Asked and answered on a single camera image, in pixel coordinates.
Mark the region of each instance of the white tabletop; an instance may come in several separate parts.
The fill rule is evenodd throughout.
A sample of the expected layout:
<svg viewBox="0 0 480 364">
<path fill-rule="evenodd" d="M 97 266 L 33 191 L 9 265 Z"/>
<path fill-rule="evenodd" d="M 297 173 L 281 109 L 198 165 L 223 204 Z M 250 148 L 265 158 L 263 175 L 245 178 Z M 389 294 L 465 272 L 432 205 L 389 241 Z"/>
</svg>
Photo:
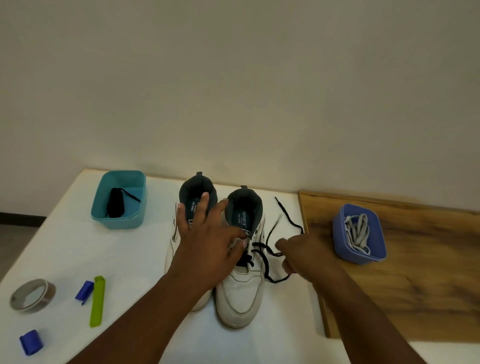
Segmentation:
<svg viewBox="0 0 480 364">
<path fill-rule="evenodd" d="M 163 275 L 172 233 L 175 201 L 182 181 L 147 178 L 148 201 L 143 224 L 133 230 L 108 230 L 90 217 L 103 171 L 84 170 L 47 218 L 0 284 L 1 363 L 61 364 L 103 332 Z M 238 187 L 215 186 L 218 198 Z M 300 225 L 296 194 L 256 190 L 262 198 L 269 231 L 282 214 L 274 196 Z M 270 245 L 298 234 L 283 218 Z M 284 275 L 281 259 L 270 257 L 272 276 Z M 106 279 L 103 322 L 90 328 L 92 299 L 81 306 L 74 297 L 85 280 Z M 33 314 L 9 306 L 21 284 L 44 278 L 57 287 L 53 301 Z M 26 357 L 18 338 L 36 329 L 45 347 Z M 246 328 L 223 326 L 210 298 L 201 311 L 189 314 L 165 350 L 162 363 L 348 363 L 340 340 L 326 339 L 316 296 L 297 275 L 279 284 L 265 283 L 261 308 Z M 480 345 L 414 343 L 435 363 L 477 363 Z"/>
</svg>

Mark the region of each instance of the white wall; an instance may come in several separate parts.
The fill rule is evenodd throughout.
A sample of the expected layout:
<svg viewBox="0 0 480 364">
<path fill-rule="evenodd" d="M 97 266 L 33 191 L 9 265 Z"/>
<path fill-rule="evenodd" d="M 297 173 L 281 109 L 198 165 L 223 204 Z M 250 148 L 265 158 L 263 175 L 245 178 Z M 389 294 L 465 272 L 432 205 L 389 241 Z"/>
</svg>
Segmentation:
<svg viewBox="0 0 480 364">
<path fill-rule="evenodd" d="M 480 209 L 479 4 L 0 0 L 0 211 L 84 167 Z"/>
</svg>

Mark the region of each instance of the hand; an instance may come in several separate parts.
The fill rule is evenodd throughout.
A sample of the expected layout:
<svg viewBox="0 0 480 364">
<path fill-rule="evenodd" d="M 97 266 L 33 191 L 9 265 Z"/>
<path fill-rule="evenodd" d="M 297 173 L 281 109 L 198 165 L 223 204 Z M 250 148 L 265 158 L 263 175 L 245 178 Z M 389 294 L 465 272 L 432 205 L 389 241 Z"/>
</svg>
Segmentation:
<svg viewBox="0 0 480 364">
<path fill-rule="evenodd" d="M 227 199 L 217 203 L 206 216 L 208 199 L 208 193 L 204 192 L 195 210 L 192 227 L 185 218 L 185 205 L 178 205 L 180 244 L 168 269 L 171 277 L 181 279 L 199 295 L 215 287 L 232 272 L 243 253 L 243 241 L 230 251 L 228 246 L 236 238 L 247 237 L 240 228 L 221 226 Z"/>
<path fill-rule="evenodd" d="M 320 239 L 302 234 L 290 239 L 280 239 L 275 246 L 285 255 L 282 263 L 288 274 L 298 273 L 321 291 L 345 273 L 333 251 L 327 249 Z"/>
</svg>

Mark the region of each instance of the wood grain surface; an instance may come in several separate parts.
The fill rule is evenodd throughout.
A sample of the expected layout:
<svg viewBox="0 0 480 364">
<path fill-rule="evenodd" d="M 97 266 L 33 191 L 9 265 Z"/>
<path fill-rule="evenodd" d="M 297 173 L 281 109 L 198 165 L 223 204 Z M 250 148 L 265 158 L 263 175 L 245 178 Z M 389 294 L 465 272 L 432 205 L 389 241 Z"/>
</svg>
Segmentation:
<svg viewBox="0 0 480 364">
<path fill-rule="evenodd" d="M 378 215 L 387 258 L 341 264 L 408 340 L 480 342 L 480 213 L 313 192 L 299 201 L 307 231 L 331 249 L 332 219 L 344 204 Z M 320 306 L 326 336 L 339 338 Z"/>
</svg>

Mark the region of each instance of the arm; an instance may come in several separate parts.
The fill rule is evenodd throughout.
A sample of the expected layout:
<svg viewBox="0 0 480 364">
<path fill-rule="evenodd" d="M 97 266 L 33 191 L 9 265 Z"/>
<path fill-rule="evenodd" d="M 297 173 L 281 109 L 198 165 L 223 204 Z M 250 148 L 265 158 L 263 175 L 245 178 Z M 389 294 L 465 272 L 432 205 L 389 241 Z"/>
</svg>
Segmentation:
<svg viewBox="0 0 480 364">
<path fill-rule="evenodd" d="M 298 235 L 276 246 L 285 254 L 285 271 L 299 273 L 325 299 L 353 364 L 425 363 L 321 241 Z"/>
<path fill-rule="evenodd" d="M 221 282 L 243 253 L 235 238 L 244 239 L 240 228 L 221 227 L 227 201 L 208 214 L 208 194 L 202 195 L 192 228 L 179 204 L 177 222 L 180 244 L 168 272 L 126 313 L 83 349 L 69 364 L 157 364 L 175 330 L 207 290 Z"/>
</svg>

